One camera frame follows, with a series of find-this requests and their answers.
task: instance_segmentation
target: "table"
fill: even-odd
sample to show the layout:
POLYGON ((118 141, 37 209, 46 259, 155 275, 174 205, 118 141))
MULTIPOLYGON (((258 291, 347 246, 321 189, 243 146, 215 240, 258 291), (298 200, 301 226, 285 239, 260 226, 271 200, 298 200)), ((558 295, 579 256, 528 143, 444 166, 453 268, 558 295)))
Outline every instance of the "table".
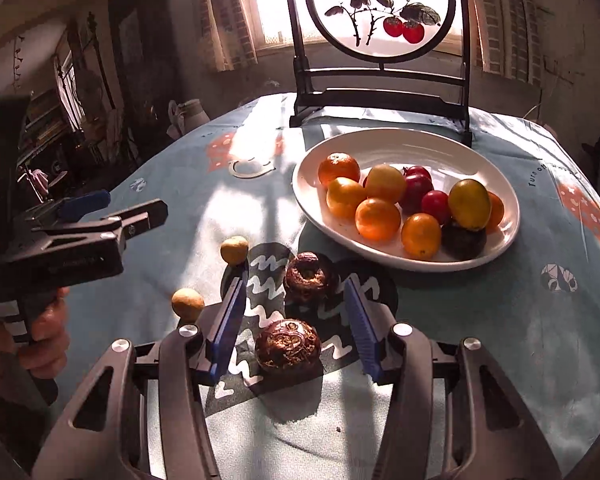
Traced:
MULTIPOLYGON (((201 126, 113 190, 107 212, 161 198, 169 218, 129 243, 121 276, 73 288, 59 405, 113 340, 140 344, 170 332, 177 324, 170 297, 178 288, 219 301, 225 270, 219 245, 240 234, 251 243, 249 303, 230 373, 214 390, 202 388, 223 478, 371 476, 391 386, 375 386, 362 373, 341 298, 316 312, 286 312, 318 328, 323 377, 270 391, 254 366, 254 336, 285 308, 284 265, 305 250, 328 254, 343 278, 357 276, 369 298, 396 308, 398 320, 430 338, 480 338, 568 472, 600 433, 600 199, 579 168, 540 126, 472 108, 474 149, 518 194, 517 240, 478 269, 444 275, 386 269, 306 222, 290 186, 295 165, 319 141, 353 129, 415 127, 457 139, 459 125, 390 110, 326 108, 302 128, 288 128, 294 98, 264 96, 201 126), (227 171, 230 160, 252 156, 276 169, 250 180, 227 171)), ((432 457, 432 471, 439 460, 432 457)))

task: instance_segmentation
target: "human hand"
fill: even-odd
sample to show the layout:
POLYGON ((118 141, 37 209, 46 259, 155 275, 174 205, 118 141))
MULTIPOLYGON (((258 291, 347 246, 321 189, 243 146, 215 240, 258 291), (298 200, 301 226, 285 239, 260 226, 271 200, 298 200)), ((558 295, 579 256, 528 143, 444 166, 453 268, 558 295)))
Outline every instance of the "human hand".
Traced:
MULTIPOLYGON (((52 379, 66 365, 66 350, 69 347, 69 336, 64 326, 67 320, 67 307, 64 298, 68 288, 60 288, 55 302, 48 305, 46 310, 31 324, 30 332, 35 343, 16 348, 13 337, 0 322, 0 353, 16 354, 20 365, 30 370, 34 377, 52 379)), ((0 364, 0 393, 4 372, 0 364)))

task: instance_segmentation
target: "orange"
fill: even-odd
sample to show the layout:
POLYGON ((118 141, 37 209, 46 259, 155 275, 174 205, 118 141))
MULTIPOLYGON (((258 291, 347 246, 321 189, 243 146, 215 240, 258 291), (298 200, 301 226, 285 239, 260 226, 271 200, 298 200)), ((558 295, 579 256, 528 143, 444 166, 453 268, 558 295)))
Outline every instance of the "orange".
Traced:
POLYGON ((504 204, 499 196, 491 191, 487 191, 489 193, 489 199, 491 200, 491 216, 489 216, 489 221, 487 222, 487 234, 494 233, 498 230, 498 225, 502 222, 504 218, 504 204))
POLYGON ((404 195, 407 183, 400 170, 388 164, 380 164, 369 171, 365 189, 370 198, 382 198, 395 204, 404 195))
POLYGON ((491 200, 486 188, 477 180, 466 178, 449 191, 451 216, 469 231, 484 229, 491 216, 491 200))
POLYGON ((440 248, 442 229, 433 216, 416 213, 405 220, 400 240, 410 258, 428 261, 440 248))
POLYGON ((360 167, 356 159, 347 153, 331 153, 318 166, 318 180, 324 187, 339 176, 360 181, 360 167))
POLYGON ((381 198, 368 198, 356 209, 356 229, 368 240, 389 240, 398 232, 401 223, 398 208, 381 198))
POLYGON ((338 218, 353 220, 356 208, 365 198, 365 188, 343 176, 332 180, 327 188, 327 206, 338 218))

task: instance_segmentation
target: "blue gripper pad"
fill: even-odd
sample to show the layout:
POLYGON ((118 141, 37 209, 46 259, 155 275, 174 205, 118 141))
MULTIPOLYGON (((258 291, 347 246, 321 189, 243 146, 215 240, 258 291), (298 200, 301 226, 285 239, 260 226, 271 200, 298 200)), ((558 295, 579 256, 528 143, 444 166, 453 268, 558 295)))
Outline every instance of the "blue gripper pad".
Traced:
POLYGON ((227 373, 235 340, 242 324, 242 316, 247 302, 247 273, 244 272, 234 290, 229 290, 223 303, 227 302, 224 316, 218 332, 210 343, 211 369, 209 378, 212 384, 218 384, 220 378, 227 373))
POLYGON ((380 366, 381 342, 376 338, 366 315, 363 301, 365 301, 365 298, 360 297, 356 285, 350 278, 347 278, 344 282, 344 305, 349 315, 349 325, 351 326, 353 339, 356 342, 362 368, 377 383, 382 377, 382 367, 380 366))
POLYGON ((93 191, 84 196, 69 198, 58 209, 58 218, 67 224, 80 220, 87 213, 104 209, 111 202, 108 191, 93 191))

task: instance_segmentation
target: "yellow fruit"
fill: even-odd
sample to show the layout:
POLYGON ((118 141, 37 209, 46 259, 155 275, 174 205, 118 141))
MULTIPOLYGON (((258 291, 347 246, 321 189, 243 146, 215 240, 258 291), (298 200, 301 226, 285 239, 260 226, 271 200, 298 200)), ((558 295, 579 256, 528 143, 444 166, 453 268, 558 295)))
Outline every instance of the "yellow fruit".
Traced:
POLYGON ((220 256, 232 267, 238 266, 246 260, 248 252, 249 242, 242 236, 227 238, 220 245, 220 256))
POLYGON ((395 204, 407 189, 402 172, 387 164, 374 166, 366 177, 366 194, 395 204))
POLYGON ((440 248, 442 229, 433 216, 416 213, 404 221, 400 232, 404 250, 414 260, 431 260, 440 248))
POLYGON ((383 242, 391 239, 400 229, 400 211, 387 200, 369 198, 356 210, 356 229, 368 240, 383 242))
POLYGON ((451 188, 449 209, 460 227, 479 231, 489 222, 491 199, 486 188, 477 180, 466 178, 451 188))
POLYGON ((196 322, 205 300, 192 288, 181 288, 171 297, 171 308, 183 321, 196 322))
POLYGON ((356 208, 366 198, 366 190, 359 183, 339 176, 327 189, 327 206, 338 218, 353 220, 356 208))

